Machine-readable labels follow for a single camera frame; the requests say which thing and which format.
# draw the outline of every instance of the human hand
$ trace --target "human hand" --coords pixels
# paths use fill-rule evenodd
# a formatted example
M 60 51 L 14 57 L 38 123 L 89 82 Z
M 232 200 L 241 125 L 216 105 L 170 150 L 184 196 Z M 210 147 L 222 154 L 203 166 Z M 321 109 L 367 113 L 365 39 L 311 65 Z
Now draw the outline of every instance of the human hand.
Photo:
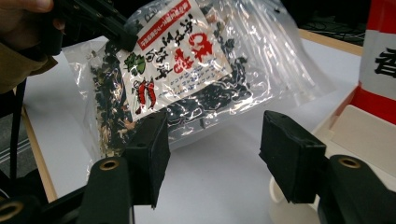
M 42 14 L 52 8 L 53 0 L 0 0 L 0 41 L 14 50 L 37 45 Z M 64 29 L 60 20 L 53 24 L 58 30 Z

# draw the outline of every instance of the white table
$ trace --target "white table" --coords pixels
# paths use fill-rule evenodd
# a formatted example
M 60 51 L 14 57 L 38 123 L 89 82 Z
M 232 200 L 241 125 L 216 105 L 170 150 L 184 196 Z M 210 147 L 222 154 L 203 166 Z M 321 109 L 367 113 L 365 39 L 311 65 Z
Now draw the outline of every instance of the white table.
M 337 90 L 279 112 L 312 131 L 356 86 L 361 57 L 303 42 Z M 54 69 L 28 79 L 24 100 L 29 137 L 51 201 L 84 186 L 92 164 L 84 145 L 84 102 L 65 57 L 56 59 L 60 64 Z M 158 206 L 154 211 L 136 206 L 137 223 L 272 223 L 271 174 L 258 156 L 265 109 L 276 107 L 253 109 L 227 128 L 173 150 Z

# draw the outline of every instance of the paper label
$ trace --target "paper label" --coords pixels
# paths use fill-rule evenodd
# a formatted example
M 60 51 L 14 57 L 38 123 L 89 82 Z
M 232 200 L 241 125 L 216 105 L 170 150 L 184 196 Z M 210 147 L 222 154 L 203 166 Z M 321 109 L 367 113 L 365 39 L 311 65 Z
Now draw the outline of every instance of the paper label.
M 213 30 L 194 0 L 172 1 L 120 52 L 133 120 L 164 108 L 230 74 Z

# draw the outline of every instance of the clear plastic bag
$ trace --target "clear plastic bag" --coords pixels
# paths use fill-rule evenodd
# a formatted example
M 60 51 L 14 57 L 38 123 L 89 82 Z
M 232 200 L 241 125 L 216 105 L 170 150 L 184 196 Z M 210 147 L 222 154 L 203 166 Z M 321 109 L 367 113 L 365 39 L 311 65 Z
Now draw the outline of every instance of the clear plastic bag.
M 109 41 L 87 66 L 68 57 L 102 156 L 120 155 L 156 111 L 168 114 L 170 144 L 182 146 L 252 107 L 297 106 L 332 90 L 279 1 L 157 0 L 125 29 L 138 33 L 133 52 Z

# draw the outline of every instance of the brass grommet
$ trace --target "brass grommet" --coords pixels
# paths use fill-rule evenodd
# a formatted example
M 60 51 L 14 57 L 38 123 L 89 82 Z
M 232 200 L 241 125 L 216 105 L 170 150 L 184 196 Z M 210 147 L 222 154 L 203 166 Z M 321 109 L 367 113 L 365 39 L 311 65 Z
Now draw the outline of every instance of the brass grommet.
M 340 158 L 338 161 L 339 161 L 341 164 L 343 164 L 344 166 L 349 167 L 349 168 L 352 168 L 352 169 L 359 169 L 359 168 L 361 168 L 361 164 L 360 164 L 358 161 L 356 161 L 356 160 L 354 160 L 354 159 L 351 159 L 351 158 L 348 158 L 348 157 Z
M 103 161 L 102 164 L 100 164 L 100 169 L 108 171 L 117 168 L 119 165 L 120 163 L 116 160 Z
M 3 204 L 0 207 L 0 222 L 13 218 L 22 210 L 22 208 L 23 203 L 21 202 L 10 202 Z

